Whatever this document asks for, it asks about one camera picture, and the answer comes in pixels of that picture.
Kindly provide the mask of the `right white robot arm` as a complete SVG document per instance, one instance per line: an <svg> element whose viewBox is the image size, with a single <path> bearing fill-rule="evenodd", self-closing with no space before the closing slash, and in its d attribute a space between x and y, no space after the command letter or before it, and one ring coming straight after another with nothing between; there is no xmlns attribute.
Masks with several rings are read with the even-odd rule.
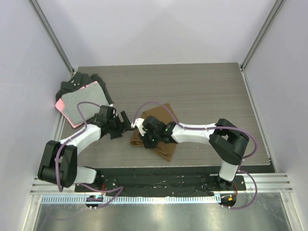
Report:
<svg viewBox="0 0 308 231"><path fill-rule="evenodd" d="M226 119L209 125L187 125L176 122L165 124L154 116L148 116L146 119L137 118L132 126L139 131L147 149L155 149L161 142L211 145L222 160L217 183L223 190L235 184L236 172L249 143L249 137Z"/></svg>

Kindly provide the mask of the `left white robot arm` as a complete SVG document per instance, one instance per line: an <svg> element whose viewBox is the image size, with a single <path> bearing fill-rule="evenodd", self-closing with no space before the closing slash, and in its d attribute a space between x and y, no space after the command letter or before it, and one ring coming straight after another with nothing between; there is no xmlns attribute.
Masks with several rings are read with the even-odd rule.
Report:
<svg viewBox="0 0 308 231"><path fill-rule="evenodd" d="M60 141L48 141L38 169L38 179L58 185L59 191L73 184L85 184L90 191L99 191L103 185L100 171L79 167L77 156L105 135L109 134L110 139L115 139L131 130L126 112L122 111L120 115L122 119L114 107L102 105L80 131Z"/></svg>

